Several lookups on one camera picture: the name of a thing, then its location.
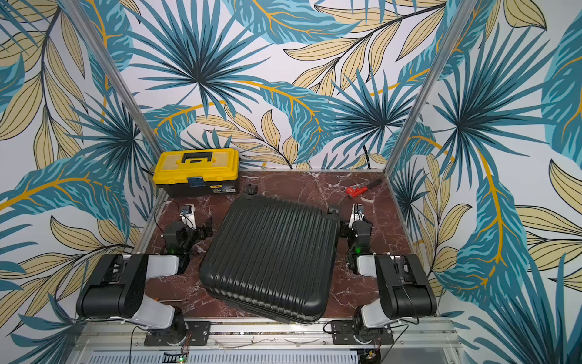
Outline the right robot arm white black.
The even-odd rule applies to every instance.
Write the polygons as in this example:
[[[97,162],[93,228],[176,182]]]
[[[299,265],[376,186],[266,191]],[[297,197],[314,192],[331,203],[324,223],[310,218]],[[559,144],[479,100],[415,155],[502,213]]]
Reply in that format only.
[[[359,344],[380,343],[399,320],[416,325],[437,312],[436,297],[418,256],[372,252],[371,232],[367,220],[342,223],[340,229],[348,243],[347,267],[377,282],[377,300],[359,306],[348,328]]]

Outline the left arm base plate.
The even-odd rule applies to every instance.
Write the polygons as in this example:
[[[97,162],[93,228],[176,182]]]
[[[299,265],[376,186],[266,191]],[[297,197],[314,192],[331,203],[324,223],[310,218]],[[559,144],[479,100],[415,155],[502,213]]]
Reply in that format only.
[[[210,334],[210,321],[185,321],[167,329],[149,330],[146,347],[204,347]]]

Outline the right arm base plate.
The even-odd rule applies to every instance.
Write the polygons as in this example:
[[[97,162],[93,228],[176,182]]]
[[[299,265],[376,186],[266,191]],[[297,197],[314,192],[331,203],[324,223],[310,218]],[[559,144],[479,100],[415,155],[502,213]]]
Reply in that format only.
[[[330,332],[335,345],[393,344],[394,338],[389,328],[367,328],[354,320],[330,321]]]

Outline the black ribbed hard-shell suitcase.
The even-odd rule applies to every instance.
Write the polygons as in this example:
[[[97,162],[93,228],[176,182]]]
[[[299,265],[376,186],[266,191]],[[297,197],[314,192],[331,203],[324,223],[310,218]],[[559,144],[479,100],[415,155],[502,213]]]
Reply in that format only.
[[[325,313],[341,220],[297,201],[242,194],[199,267],[212,297],[279,322],[311,324]]]

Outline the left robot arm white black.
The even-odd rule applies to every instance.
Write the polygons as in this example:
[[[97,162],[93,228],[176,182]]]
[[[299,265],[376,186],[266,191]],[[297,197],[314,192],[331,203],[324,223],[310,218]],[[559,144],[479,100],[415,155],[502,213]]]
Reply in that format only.
[[[209,323],[186,323],[176,306],[159,302],[145,293],[154,278],[182,275],[195,244],[213,235],[212,219],[190,227],[174,221],[163,233],[161,255],[138,253],[104,255],[77,298],[76,311],[89,321],[124,321],[144,329],[146,346],[204,345]]]

